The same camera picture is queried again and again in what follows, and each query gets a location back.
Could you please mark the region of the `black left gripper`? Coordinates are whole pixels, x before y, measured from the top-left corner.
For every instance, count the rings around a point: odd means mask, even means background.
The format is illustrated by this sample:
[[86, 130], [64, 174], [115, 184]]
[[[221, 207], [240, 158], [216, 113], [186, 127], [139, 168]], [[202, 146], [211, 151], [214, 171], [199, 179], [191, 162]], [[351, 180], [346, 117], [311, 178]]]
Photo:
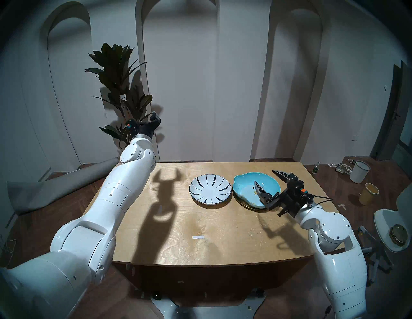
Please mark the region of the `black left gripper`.
[[133, 138], [136, 135], [146, 135], [149, 138], [153, 138], [154, 127], [159, 126], [161, 119], [159, 115], [152, 111], [150, 115], [150, 122], [137, 122], [136, 120], [127, 120], [127, 131]]

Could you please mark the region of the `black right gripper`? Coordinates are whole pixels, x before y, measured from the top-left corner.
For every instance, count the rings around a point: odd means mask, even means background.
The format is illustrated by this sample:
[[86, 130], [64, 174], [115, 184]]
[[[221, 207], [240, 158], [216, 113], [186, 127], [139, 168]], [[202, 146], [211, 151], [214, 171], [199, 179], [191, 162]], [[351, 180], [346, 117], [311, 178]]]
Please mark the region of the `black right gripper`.
[[277, 170], [272, 170], [272, 172], [283, 182], [289, 183], [287, 183], [287, 187], [282, 193], [272, 196], [254, 181], [254, 188], [259, 200], [262, 204], [267, 204], [268, 211], [281, 207], [282, 210], [278, 213], [278, 216], [286, 213], [290, 216], [296, 216], [302, 208], [312, 206], [312, 195], [305, 190], [304, 182], [298, 180], [295, 174]]

